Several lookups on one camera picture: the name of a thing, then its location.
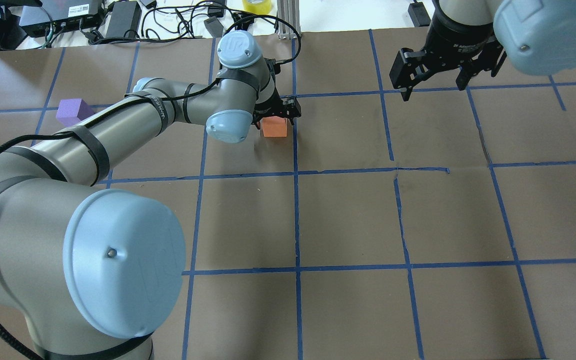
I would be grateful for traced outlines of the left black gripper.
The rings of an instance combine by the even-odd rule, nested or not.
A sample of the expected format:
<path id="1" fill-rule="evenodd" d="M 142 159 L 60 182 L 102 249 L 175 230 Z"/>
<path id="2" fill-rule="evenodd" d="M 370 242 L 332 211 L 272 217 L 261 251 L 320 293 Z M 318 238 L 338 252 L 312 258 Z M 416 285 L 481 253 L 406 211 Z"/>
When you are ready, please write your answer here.
<path id="1" fill-rule="evenodd" d="M 279 117 L 288 120 L 291 126 L 295 125 L 295 119 L 302 116 L 302 107 L 297 96 L 287 96 L 283 100 L 279 96 L 276 87 L 276 70 L 281 70 L 281 66 L 276 64 L 274 58 L 264 58 L 269 70 L 269 79 L 263 85 L 259 99 L 262 100 L 254 105 L 253 125 L 260 126 L 266 117 Z"/>

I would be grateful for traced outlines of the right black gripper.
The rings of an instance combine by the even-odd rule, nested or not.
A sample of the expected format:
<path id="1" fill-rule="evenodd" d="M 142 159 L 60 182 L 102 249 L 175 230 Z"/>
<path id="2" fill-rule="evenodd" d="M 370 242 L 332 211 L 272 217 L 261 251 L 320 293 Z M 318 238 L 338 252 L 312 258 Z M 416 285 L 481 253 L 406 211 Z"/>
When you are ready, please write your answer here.
<path id="1" fill-rule="evenodd" d="M 400 48 L 389 77 L 402 100 L 409 101 L 415 86 L 432 75 L 459 69 L 455 86 L 464 91 L 480 72 L 498 75 L 505 61 L 505 48 L 495 37 L 491 20 L 466 24 L 436 10 L 422 50 Z"/>

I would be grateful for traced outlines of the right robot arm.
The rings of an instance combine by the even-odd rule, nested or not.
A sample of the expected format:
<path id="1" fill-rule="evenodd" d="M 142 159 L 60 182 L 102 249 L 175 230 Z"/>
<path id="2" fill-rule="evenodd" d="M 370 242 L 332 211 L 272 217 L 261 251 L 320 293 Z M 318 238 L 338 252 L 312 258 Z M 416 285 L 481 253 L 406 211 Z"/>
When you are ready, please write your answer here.
<path id="1" fill-rule="evenodd" d="M 437 0 L 422 79 L 459 68 L 493 42 L 526 75 L 576 69 L 576 0 Z"/>

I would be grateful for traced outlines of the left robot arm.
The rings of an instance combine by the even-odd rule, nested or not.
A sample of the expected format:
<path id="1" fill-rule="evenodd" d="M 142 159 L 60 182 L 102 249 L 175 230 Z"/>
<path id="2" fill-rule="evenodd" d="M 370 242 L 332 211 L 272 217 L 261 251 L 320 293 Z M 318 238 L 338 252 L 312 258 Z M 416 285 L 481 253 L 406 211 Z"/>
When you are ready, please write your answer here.
<path id="1" fill-rule="evenodd" d="M 229 145 L 176 124 L 99 189 L 158 200 L 186 246 L 158 360 L 427 360 L 403 196 L 442 170 L 395 158 L 395 93 L 377 72 L 423 29 L 308 33 L 294 68 L 304 115 L 285 137 Z"/>

